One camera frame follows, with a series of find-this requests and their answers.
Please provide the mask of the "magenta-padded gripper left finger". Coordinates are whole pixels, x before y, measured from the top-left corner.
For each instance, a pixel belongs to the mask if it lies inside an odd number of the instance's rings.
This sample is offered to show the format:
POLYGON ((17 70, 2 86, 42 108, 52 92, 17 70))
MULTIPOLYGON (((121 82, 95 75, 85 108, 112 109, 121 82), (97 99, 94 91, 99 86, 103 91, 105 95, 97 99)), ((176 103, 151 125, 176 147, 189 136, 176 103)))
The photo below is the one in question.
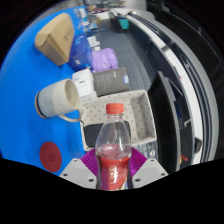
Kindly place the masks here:
POLYGON ((84 188, 97 187, 99 173, 95 150, 88 151, 80 159, 73 158, 60 174, 60 177, 84 188))

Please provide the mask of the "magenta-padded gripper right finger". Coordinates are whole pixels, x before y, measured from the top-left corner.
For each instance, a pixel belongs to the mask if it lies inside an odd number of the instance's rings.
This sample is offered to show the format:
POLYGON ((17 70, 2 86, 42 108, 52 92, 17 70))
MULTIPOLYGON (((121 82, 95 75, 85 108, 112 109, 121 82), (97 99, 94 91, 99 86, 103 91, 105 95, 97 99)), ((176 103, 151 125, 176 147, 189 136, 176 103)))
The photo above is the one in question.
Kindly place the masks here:
POLYGON ((167 175, 168 173, 155 158, 147 159, 137 149, 132 149, 127 178, 129 189, 141 188, 167 175))

